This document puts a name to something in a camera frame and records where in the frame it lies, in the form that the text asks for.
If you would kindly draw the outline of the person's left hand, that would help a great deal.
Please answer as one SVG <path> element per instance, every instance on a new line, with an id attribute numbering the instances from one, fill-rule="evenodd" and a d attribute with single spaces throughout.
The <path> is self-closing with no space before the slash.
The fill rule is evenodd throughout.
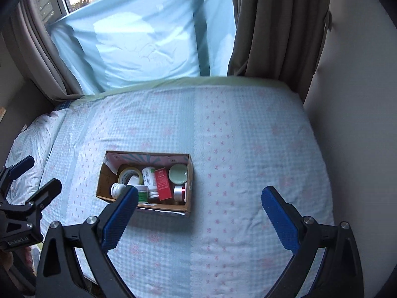
<path id="1" fill-rule="evenodd" d="M 30 246 L 19 249 L 18 256 L 21 258 L 25 266 L 33 271 L 32 248 Z M 13 254 L 11 252 L 4 252 L 1 250 L 1 266 L 4 267 L 6 272 L 9 272 L 13 265 Z"/>

